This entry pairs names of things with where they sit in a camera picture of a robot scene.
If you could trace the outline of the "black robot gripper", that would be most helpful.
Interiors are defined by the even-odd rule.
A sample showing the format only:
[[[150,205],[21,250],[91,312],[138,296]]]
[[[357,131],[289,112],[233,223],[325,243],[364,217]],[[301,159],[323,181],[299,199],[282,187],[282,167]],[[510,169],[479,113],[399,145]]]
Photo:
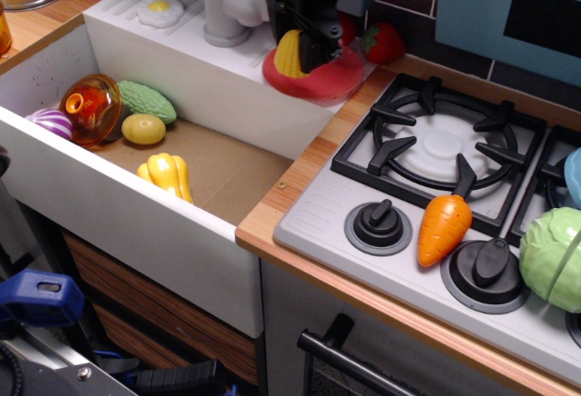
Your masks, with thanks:
[[[304,74],[328,63],[340,48],[343,29],[339,0],[266,0],[271,30],[276,41],[299,29],[300,69]]]

